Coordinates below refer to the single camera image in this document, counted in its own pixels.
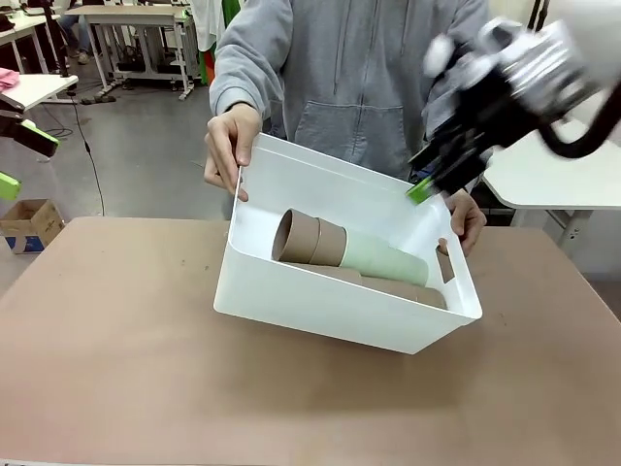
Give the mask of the light green cup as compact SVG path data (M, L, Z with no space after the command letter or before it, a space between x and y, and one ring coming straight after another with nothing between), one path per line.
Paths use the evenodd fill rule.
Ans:
M428 264L421 258L393 248L377 236L346 230L346 244L341 267L362 276L425 286Z

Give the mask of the white work table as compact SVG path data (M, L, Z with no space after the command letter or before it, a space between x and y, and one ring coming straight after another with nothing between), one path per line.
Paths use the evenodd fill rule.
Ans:
M544 211L562 228L559 245L569 251L595 211L621 210L621 147L606 141L592 154L565 159L537 132L495 150L483 180L515 210L514 226L528 211Z

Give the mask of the cardboard box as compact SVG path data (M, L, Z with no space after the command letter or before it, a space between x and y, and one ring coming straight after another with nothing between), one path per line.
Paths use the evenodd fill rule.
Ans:
M42 252L64 226L49 199L20 200L0 218L0 233L13 254Z

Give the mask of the white side desk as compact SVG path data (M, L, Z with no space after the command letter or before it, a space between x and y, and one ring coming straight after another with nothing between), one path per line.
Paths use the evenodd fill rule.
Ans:
M78 81L76 75L24 74L19 76L15 86L2 91L2 94L18 102L25 110L30 110Z

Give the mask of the white long desk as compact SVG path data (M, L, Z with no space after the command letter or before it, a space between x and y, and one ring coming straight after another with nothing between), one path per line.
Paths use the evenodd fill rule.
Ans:
M62 33L58 30L56 12L45 15L28 16L25 12L0 15L8 25L0 27L0 55L13 56L14 69L21 74L58 74L59 48L62 46ZM0 64L8 64L8 59L0 59Z

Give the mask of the seated person in jeans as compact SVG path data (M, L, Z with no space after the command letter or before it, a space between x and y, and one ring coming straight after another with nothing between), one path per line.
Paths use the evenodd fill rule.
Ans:
M69 56L75 58L80 65L88 64L91 59L91 44L84 16L63 15L58 24L65 35Z

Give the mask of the person's right forearm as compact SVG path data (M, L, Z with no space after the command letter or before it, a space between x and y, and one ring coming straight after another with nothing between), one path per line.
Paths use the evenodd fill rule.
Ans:
M266 42L249 30L231 26L216 49L215 77L210 85L212 114L221 116L236 104L247 104L263 121L278 83Z

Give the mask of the grey frame desk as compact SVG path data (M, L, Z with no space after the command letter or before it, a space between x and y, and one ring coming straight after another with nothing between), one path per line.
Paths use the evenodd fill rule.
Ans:
M82 17L106 95L128 80L166 81L181 84L185 100L199 78L198 46L194 20L182 6L82 6L66 13ZM121 70L119 50L133 37L142 53L143 71Z

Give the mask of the white plastic basket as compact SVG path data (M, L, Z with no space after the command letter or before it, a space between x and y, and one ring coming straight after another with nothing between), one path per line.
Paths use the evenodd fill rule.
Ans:
M233 208L213 302L218 312L408 354L481 317L439 195L413 204L405 182L266 134L256 138L238 186L249 198ZM278 224L289 209L423 259L427 286L442 294L447 310L273 260Z

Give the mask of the person's grey hoodie torso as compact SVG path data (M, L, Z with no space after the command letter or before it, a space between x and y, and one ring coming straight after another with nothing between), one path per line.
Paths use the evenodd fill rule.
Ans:
M246 0L226 31L266 42L270 110L290 142L407 180L434 81L425 53L440 34L472 39L488 18L488 0Z

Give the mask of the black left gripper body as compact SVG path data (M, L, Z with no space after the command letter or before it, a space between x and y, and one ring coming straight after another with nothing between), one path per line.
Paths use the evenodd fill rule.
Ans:
M16 111L0 110L0 138L16 139L21 136L25 127L22 125L23 115Z

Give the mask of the person's left hand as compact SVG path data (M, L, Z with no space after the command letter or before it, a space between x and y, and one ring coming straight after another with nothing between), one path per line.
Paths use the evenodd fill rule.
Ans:
M465 189L448 196L445 204L450 211L452 231L459 238L464 255L468 256L486 225L486 216Z

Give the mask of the white garment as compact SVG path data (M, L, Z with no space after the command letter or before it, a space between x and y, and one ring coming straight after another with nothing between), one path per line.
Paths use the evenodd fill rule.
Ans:
M208 51L225 31L222 0L189 0L199 51Z

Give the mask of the person's left forearm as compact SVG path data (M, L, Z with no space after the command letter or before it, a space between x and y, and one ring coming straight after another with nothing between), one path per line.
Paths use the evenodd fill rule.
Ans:
M454 87L447 73L434 79L421 114L425 144L431 140L436 129L453 115L453 92Z

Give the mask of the black tripod pole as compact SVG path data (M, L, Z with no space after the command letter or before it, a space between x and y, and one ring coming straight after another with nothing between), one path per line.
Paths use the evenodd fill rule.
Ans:
M540 31L547 18L550 0L534 0L532 10L527 23L527 28L532 31Z

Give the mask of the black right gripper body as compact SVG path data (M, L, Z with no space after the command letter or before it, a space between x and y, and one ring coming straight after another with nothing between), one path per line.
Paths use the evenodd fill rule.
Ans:
M423 179L431 177L453 194L483 174L490 149L506 148L534 128L534 116L514 96L515 68L498 57L454 57L444 72L456 71L460 78L454 113L427 144L450 145L450 162L442 170L428 170Z

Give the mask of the person's right hand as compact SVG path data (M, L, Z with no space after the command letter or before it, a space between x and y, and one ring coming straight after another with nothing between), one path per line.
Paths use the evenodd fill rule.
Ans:
M212 117L207 124L207 160L204 179L246 202L248 194L237 188L241 167L249 165L253 142L261 129L259 113L246 103Z

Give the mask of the green shirt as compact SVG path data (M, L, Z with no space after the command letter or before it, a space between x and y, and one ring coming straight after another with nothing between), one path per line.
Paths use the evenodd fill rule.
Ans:
M222 0L225 30L240 11L245 0ZM208 51L199 51L199 63L202 84L210 84L214 78L214 60L217 43Z

